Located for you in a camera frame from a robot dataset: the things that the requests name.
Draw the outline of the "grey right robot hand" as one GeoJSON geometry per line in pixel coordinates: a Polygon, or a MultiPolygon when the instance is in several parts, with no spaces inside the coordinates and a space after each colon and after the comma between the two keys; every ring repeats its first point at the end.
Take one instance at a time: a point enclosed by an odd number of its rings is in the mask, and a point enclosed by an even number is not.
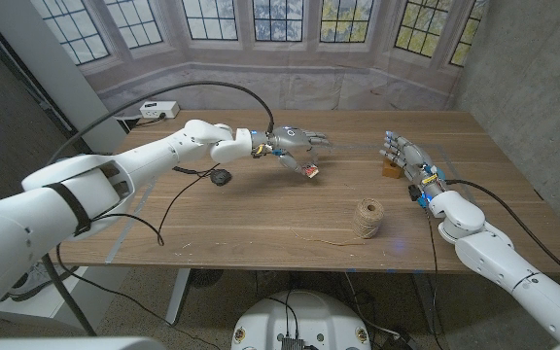
{"type": "Polygon", "coordinates": [[[385,143],[379,153],[398,166],[415,190],[413,199],[422,197],[425,203],[447,191],[444,172],[417,144],[393,131],[385,133],[385,143]]]}

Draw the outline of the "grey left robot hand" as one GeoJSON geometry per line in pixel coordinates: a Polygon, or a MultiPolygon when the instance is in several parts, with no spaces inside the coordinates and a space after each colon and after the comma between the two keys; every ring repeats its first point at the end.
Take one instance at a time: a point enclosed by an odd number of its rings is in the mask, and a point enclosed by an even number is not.
{"type": "Polygon", "coordinates": [[[315,146],[329,146],[331,143],[322,132],[305,130],[292,126],[276,127],[271,132],[250,132],[252,140],[252,157],[260,158],[268,154],[278,157],[279,162],[288,169],[308,178],[319,173],[318,156],[315,146]],[[311,160],[299,164],[291,150],[305,150],[311,160]]]}

